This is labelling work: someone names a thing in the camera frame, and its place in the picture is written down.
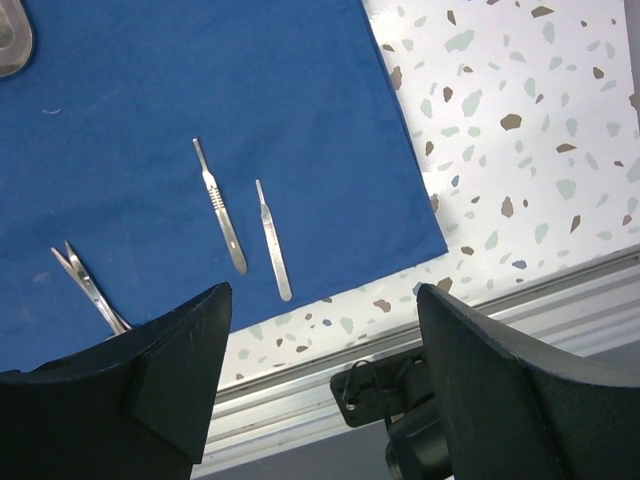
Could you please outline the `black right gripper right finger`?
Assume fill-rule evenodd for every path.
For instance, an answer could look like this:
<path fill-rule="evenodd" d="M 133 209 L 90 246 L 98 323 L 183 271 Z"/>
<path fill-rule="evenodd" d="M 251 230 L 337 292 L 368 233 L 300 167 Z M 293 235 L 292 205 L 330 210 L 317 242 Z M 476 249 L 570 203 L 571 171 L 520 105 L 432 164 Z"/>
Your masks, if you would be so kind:
<path fill-rule="evenodd" d="M 555 348 L 431 284 L 417 307 L 455 478 L 638 478 L 638 374 Z"/>

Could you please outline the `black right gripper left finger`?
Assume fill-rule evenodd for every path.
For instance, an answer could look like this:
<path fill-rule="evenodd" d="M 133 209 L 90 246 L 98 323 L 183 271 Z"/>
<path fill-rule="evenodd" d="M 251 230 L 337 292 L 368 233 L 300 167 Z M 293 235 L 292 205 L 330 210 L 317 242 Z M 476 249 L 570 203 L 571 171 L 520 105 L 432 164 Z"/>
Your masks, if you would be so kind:
<path fill-rule="evenodd" d="M 98 345 L 1 375 L 5 479 L 187 479 L 204 448 L 232 319 L 215 285 Z"/>

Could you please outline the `small steel scissors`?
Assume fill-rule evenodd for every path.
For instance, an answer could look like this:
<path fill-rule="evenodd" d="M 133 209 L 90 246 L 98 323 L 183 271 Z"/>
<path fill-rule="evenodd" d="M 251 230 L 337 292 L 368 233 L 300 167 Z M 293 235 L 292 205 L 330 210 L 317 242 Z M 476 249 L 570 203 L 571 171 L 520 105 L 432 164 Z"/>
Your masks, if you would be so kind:
<path fill-rule="evenodd" d="M 113 335 L 118 336 L 132 330 L 132 325 L 121 317 L 120 314 L 109 304 L 97 283 L 91 277 L 88 269 L 82 263 L 80 257 L 68 241 L 65 241 L 65 248 L 65 255 L 55 247 L 51 248 L 51 252 L 67 274 L 76 282 L 103 316 L 111 328 Z"/>

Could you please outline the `steel scalpel handle number four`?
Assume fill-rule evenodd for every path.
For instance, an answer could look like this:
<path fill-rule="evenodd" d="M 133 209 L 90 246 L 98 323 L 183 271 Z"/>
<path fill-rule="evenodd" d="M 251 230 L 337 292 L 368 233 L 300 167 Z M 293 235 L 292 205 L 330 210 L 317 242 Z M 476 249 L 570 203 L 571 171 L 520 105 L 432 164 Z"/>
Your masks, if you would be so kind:
<path fill-rule="evenodd" d="M 237 238 L 223 196 L 218 187 L 216 178 L 208 167 L 199 139 L 193 138 L 192 143 L 199 163 L 201 165 L 201 175 L 206 187 L 206 191 L 217 217 L 225 245 L 231 257 L 231 261 L 236 271 L 240 275 L 246 275 L 248 273 L 248 264 Z"/>

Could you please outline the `steel scalpel handle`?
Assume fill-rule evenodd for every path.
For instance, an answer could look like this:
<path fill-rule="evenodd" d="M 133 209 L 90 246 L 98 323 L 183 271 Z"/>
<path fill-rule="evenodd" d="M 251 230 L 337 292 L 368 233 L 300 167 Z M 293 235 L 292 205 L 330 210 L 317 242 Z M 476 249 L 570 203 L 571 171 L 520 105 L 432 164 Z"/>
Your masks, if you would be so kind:
<path fill-rule="evenodd" d="M 280 298 L 283 301 L 289 302 L 293 298 L 293 293 L 289 283 L 288 274 L 277 236 L 273 216 L 269 206 L 267 205 L 262 184 L 259 179 L 255 180 L 255 186 L 259 198 L 260 215 L 267 243 L 267 249 L 269 252 L 278 292 Z"/>

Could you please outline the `blue surgical cloth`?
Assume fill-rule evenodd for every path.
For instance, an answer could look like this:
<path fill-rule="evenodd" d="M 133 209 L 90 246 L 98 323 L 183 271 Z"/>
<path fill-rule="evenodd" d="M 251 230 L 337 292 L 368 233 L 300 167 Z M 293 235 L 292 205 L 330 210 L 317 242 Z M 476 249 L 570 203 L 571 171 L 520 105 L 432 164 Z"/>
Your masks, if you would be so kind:
<path fill-rule="evenodd" d="M 68 241 L 131 324 L 230 284 L 242 329 L 443 255 L 360 1 L 29 1 L 1 82 L 1 366 L 110 332 Z M 198 138 L 248 273 L 225 245 Z M 280 298 L 255 180 L 293 298 Z"/>

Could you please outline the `stainless steel instrument tray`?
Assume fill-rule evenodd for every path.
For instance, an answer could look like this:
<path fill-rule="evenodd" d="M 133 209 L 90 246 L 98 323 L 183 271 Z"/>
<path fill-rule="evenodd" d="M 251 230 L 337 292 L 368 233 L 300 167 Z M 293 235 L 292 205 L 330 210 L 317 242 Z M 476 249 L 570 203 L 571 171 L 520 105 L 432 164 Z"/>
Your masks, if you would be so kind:
<path fill-rule="evenodd" d="M 21 0 L 1 0 L 1 77 L 22 70 L 34 50 L 34 29 Z"/>

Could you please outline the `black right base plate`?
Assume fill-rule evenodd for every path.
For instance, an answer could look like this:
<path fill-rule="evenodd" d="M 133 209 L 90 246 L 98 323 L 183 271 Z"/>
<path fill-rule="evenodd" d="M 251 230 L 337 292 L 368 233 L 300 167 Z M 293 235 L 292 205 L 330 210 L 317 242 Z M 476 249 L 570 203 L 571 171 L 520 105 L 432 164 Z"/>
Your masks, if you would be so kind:
<path fill-rule="evenodd" d="M 334 375 L 330 390 L 347 426 L 387 423 L 434 398 L 426 353 L 414 348 L 379 360 L 358 360 Z"/>

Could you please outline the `aluminium front rail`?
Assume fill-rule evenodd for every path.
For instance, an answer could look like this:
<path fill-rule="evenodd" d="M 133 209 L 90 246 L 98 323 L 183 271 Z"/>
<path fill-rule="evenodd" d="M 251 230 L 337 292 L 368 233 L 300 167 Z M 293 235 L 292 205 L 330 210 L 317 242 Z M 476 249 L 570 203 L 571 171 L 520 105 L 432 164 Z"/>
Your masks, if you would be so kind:
<path fill-rule="evenodd" d="M 631 246 L 477 305 L 509 327 L 578 356 L 639 339 L 639 248 Z M 398 416 L 426 392 L 418 323 L 224 387 L 216 397 L 199 478 L 323 440 L 379 414 L 377 390 Z"/>

